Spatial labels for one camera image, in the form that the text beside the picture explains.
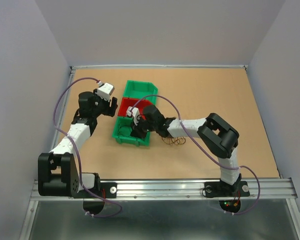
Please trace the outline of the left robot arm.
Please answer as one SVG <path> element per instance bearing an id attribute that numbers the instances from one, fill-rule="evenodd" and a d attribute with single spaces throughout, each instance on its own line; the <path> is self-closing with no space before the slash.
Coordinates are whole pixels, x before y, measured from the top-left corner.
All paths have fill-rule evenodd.
<path id="1" fill-rule="evenodd" d="M 68 132 L 55 148 L 38 157 L 38 192 L 41 196 L 105 196 L 97 173 L 83 173 L 80 176 L 75 163 L 74 146 L 80 149 L 92 136 L 100 115 L 115 115 L 117 101 L 116 97 L 110 101 L 101 98 L 96 90 L 78 95 L 78 109 Z"/>

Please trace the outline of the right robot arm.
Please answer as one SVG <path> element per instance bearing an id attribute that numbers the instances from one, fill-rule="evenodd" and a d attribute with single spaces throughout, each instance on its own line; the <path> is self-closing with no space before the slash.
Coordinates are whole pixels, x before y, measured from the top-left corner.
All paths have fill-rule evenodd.
<path id="1" fill-rule="evenodd" d="M 155 105 L 148 105 L 142 112 L 137 107 L 129 106 L 126 115 L 133 118 L 130 135 L 135 138 L 143 139 L 148 132 L 156 132 L 166 139 L 200 138 L 221 165 L 221 192 L 232 195 L 238 190 L 241 181 L 237 160 L 239 133 L 218 114 L 180 120 L 176 117 L 164 117 Z"/>

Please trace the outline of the red plastic bin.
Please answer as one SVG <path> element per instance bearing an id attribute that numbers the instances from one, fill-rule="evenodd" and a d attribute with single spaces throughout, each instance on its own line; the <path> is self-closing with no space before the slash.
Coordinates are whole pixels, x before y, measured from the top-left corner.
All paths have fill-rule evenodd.
<path id="1" fill-rule="evenodd" d="M 134 106 L 135 103 L 138 102 L 138 100 L 139 99 L 137 99 L 137 98 L 123 97 L 121 99 L 121 103 L 120 103 L 120 107 L 119 107 L 117 116 L 118 117 L 126 117 L 128 107 Z M 153 105 L 153 104 L 149 100 L 143 99 L 136 105 L 136 107 L 138 108 L 139 113 L 142 115 L 144 108 L 147 106 L 150 106 L 150 105 Z"/>

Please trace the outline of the near green plastic bin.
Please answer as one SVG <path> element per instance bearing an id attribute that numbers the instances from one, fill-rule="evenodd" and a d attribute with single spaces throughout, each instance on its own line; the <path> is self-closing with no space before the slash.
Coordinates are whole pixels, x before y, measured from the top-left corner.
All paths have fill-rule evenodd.
<path id="1" fill-rule="evenodd" d="M 131 136 L 132 123 L 132 119 L 118 116 L 114 124 L 112 137 L 118 144 L 130 144 L 137 147 L 149 146 L 150 133 L 147 133 L 146 137 L 143 139 Z"/>

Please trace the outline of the green plastic bin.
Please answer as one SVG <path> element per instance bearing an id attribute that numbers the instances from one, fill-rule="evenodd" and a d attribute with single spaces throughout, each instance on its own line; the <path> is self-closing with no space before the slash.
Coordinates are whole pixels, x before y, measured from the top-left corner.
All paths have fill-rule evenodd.
<path id="1" fill-rule="evenodd" d="M 158 88 L 151 82 L 128 80 L 125 85 L 123 92 L 123 97 L 141 99 L 144 96 L 149 96 L 146 100 L 150 101 L 152 104 L 156 104 L 158 94 Z"/>
<path id="2" fill-rule="evenodd" d="M 143 139 L 131 136 L 132 123 L 132 119 L 118 116 L 114 124 L 112 137 L 118 144 L 130 144 L 137 147 L 149 146 L 150 133 L 147 133 L 146 137 Z"/>

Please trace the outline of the far green plastic bin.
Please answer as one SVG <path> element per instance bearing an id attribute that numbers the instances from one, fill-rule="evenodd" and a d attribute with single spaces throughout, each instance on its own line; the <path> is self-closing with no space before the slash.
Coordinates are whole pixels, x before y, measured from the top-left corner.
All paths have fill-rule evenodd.
<path id="1" fill-rule="evenodd" d="M 158 94 L 158 88 L 151 82 L 128 80 L 125 85 L 123 92 L 123 97 L 141 99 L 144 96 L 149 96 L 146 100 L 150 101 L 152 104 L 156 104 Z"/>

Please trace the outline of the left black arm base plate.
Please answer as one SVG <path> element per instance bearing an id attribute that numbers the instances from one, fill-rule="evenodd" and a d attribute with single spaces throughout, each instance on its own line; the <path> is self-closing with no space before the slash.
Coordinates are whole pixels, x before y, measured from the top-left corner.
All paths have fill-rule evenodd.
<path id="1" fill-rule="evenodd" d="M 93 187 L 84 184 L 84 186 L 93 194 L 106 198 L 115 199 L 117 197 L 118 185 L 114 181 L 95 183 Z M 73 195 L 75 199 L 91 199 L 93 196 L 80 186 L 79 191 Z"/>

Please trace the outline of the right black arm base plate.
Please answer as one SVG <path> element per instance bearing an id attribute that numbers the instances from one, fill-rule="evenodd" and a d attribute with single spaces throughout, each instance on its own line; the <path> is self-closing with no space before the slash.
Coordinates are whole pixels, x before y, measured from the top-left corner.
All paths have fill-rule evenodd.
<path id="1" fill-rule="evenodd" d="M 228 185 L 221 181 L 205 182 L 201 193 L 206 198 L 225 198 L 225 197 L 249 197 L 250 191 L 243 190 L 243 186 L 248 185 L 246 181 L 240 181 L 234 185 Z"/>

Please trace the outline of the aluminium front mounting rail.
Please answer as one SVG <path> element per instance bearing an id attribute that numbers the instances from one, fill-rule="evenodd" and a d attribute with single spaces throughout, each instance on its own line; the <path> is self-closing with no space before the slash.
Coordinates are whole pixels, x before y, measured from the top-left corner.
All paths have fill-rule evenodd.
<path id="1" fill-rule="evenodd" d="M 114 201 L 196 201 L 209 200 L 215 179 L 162 179 L 162 180 L 103 180 L 106 196 L 114 194 Z M 289 178 L 246 178 L 235 194 L 240 200 L 296 199 L 293 181 Z"/>

